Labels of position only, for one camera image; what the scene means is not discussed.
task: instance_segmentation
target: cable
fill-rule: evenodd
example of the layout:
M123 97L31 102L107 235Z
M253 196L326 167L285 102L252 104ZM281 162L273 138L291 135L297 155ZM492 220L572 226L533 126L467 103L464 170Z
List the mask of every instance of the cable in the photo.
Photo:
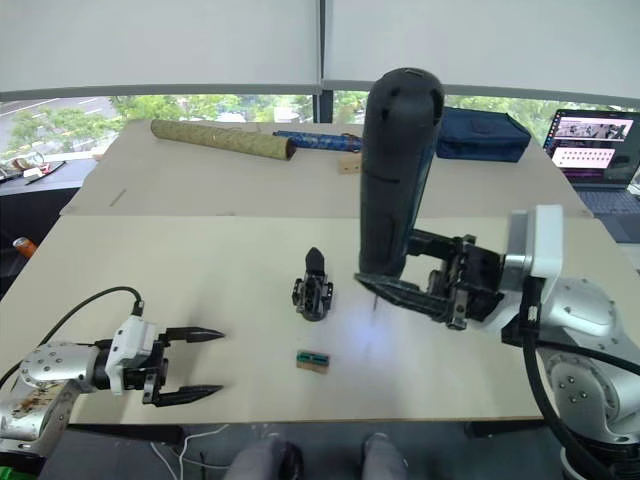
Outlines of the cable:
M635 373L640 376L640 365L624 360L622 358L614 357L608 353L599 352L598 350L592 350L590 348L578 347L577 345L567 345L564 343L550 342L547 340L536 340L538 347L553 348L561 352L575 353L577 355L583 355L585 357L599 360L614 367L621 368L627 372Z
M164 456L158 451L155 444L153 442L149 442L149 445L151 446L151 450L153 450L153 453L155 453L160 461L164 463L164 466L167 467L167 470L169 470L169 473L171 474L171 478L173 478L173 480L178 480L178 477L176 477L176 474L173 472L173 469L169 465L169 462L167 462L167 459L164 458Z
M220 428L218 428L216 430L213 430L211 432L196 433L195 435L189 435L188 437L186 437L184 439L184 446L182 447L182 452L180 452L180 455L178 456L178 463L180 464L180 476L179 476L180 480L184 480L184 463L183 463L183 461L184 461L184 454L187 452L187 448L189 447L189 440L191 440L192 438L200 438L200 437L208 437L208 436L211 436L211 435L217 435L218 433L220 433L223 430L225 430L228 426L229 426L229 424L225 423Z
M536 359L536 338L534 336L529 334L523 337L522 352L533 398L549 428L567 450L567 454L577 461L586 477L593 478L593 480L618 480L576 440L553 409L540 377Z
M49 332L40 341L38 346L43 345L43 344L47 343L49 340L51 340L51 338L56 334L56 332L58 330L60 330L60 328L62 328L62 326L66 323L66 321L69 320L73 315L75 315L78 312L78 310L86 307L88 304L90 304L94 300L97 300L98 298L103 297L103 296L108 295L109 293L113 293L113 292L129 292L129 293L131 293L136 299L135 303L133 304L133 309L131 311L131 315L137 315L137 316L141 316L142 315L142 310L144 309L144 302L142 301L142 297L140 296L140 293L135 288L126 287L126 286L107 288L106 290L103 290L101 292L96 293L95 295L90 296L86 300L80 302L78 305L73 307L65 316L63 316L58 321L58 323L56 323L53 326L53 328L51 330L49 330ZM7 380L9 380L11 375L13 375L18 370L18 368L20 368L20 362L16 363L13 367L11 367L2 376L2 378L0 378L0 389L7 382Z
M171 452L171 455L175 456L176 458L180 458L180 454L174 452L173 449L170 448L169 451ZM182 458L182 461L185 463L190 463L191 465L210 468L212 470L227 470L229 467L231 467L231 465L212 465L211 463L198 462L196 460L192 460L190 458L185 458L185 457Z

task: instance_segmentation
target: white table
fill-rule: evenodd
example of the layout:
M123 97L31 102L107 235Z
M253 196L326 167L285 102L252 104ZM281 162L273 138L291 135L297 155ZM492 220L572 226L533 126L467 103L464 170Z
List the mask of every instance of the white table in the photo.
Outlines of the white table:
M361 125L223 124L361 135ZM239 215L359 217L359 175L340 175L344 152L298 149L290 162L157 139L150 122L130 123L107 150L65 215ZM531 140L518 163L435 158L421 217L505 216L560 204L591 217L564 175Z
M507 219L422 219L445 235L473 233L504 251ZM616 301L631 338L640 277L602 225L566 222L565 275L599 283ZM353 280L358 221L222 217L63 217L0 303L0 367L23 358L85 297L134 286L145 318L161 328L200 325L228 336L175 342L167 389L213 383L226 388L189 406L143 406L141 392L83 397L72 421L204 423L364 419L538 417L519 349L497 335L452 332L427 317L379 301ZM333 308L312 324L290 295L317 246L335 283ZM424 284L435 262L411 259L405 277ZM56 338L110 338L131 308L129 295L100 299ZM327 375L295 367L298 349L331 355Z

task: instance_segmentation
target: black cable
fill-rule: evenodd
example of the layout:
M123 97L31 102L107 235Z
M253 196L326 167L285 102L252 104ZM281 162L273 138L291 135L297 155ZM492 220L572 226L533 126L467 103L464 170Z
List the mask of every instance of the black cable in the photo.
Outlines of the black cable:
M614 357L613 355L609 355L608 353L600 352L598 350L592 350L590 348L578 347L577 345L567 345L564 343L551 342L547 340L536 340L536 344L538 347L552 348L561 352L575 353L576 355L582 355L594 360L599 360L601 362L608 363L609 365L613 365L614 367L621 368L622 370L626 370L627 372L635 373L636 375L640 376L640 365L628 360L624 360L622 358Z
M565 426L556 411L551 405L551 401L542 384L538 361L536 359L536 338L526 335L522 341L522 352L524 354L524 364L529 379L529 386L533 393L533 398L542 413L549 428L558 441L567 450L567 455L575 459L584 476L593 480L618 480L609 470L596 460L584 446L582 446L571 431Z
M90 296L86 300L82 301L81 303L79 303L78 305L73 307L64 317L62 317L58 321L58 323L56 323L53 326L53 328L51 330L49 330L49 333L47 333L45 335L45 337L40 341L38 346L43 345L43 344L47 343L49 340L51 340L51 338L56 334L56 332L58 330L60 330L60 328L65 324L65 322L67 320L69 320L69 318L71 318L73 315L75 315L78 312L78 310L80 310L83 307L86 307L88 304L90 304L94 300L97 300L98 298L103 297L103 296L108 295L109 293L113 293L113 292L129 292L129 293L131 293L136 299L135 303L133 304L133 310L131 311L131 314L132 315L137 315L137 316L142 315L142 310L144 308L144 304L142 302L142 297L140 296L140 293L138 293L138 291L135 288L126 287L126 286L107 288L106 290L103 290L101 292L96 293L95 295ZM7 380L9 380L11 375L13 375L18 370L18 368L20 368L20 363L21 362L16 363L13 367L11 367L9 370L7 370L7 373L5 373L2 376L2 378L0 378L0 389L7 382Z

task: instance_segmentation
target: gray pants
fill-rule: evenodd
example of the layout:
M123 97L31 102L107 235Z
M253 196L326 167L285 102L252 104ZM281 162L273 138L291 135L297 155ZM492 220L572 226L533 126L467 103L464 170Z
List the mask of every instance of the gray pants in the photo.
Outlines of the gray pants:
M279 437L259 440L242 450L233 460L224 480L275 480L285 452ZM407 466L386 435L367 440L362 480L405 480Z

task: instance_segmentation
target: orange object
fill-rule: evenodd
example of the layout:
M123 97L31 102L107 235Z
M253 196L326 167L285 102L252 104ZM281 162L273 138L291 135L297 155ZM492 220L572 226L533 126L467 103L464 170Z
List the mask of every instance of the orange object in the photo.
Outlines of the orange object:
M38 248L38 246L27 237L20 237L16 239L13 242L13 246L27 258L31 258Z

